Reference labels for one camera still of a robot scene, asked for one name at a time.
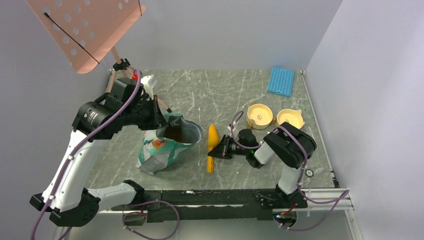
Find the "green dog food bag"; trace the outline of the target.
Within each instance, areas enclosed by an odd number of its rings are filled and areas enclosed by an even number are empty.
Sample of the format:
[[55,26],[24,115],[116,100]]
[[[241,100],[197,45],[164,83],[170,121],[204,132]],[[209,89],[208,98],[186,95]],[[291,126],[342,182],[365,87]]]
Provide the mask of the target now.
[[155,175],[169,167],[203,137],[203,128],[179,113],[166,113],[165,127],[147,130],[142,136],[142,145],[135,167]]

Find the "orange plastic scoop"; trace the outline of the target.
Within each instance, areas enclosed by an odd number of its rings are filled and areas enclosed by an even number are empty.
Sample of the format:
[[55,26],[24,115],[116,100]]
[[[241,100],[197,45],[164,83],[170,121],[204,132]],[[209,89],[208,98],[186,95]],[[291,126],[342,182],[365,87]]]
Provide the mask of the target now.
[[[212,151],[220,142],[218,131],[214,124],[211,124],[208,129],[208,152]],[[212,156],[207,156],[207,172],[214,172],[214,158]]]

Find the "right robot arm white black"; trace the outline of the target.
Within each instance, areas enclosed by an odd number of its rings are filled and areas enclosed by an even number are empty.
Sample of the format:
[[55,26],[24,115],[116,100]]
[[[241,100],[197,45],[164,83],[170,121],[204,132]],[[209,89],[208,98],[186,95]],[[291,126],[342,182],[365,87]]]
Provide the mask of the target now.
[[249,165],[257,169],[273,157],[281,160],[282,171],[275,187],[275,199],[280,207],[288,208],[301,195],[302,171],[316,149],[316,141],[311,136],[288,122],[265,135],[262,142],[258,142],[248,128],[240,130],[234,137],[233,125],[230,125],[230,134],[225,134],[211,147],[207,156],[218,159],[245,156]]

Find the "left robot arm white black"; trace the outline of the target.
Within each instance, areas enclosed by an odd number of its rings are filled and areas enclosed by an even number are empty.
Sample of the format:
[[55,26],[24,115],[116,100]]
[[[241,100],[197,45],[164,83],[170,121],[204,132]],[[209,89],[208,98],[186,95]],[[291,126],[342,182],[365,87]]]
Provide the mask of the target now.
[[145,200],[144,188],[133,180],[105,188],[86,188],[90,172],[113,136],[125,126],[157,130],[166,125],[158,98],[153,94],[152,75],[140,81],[122,77],[112,90],[83,104],[72,123],[70,140],[53,180],[30,204],[50,214],[58,227],[82,227],[98,212],[126,205],[139,209]]

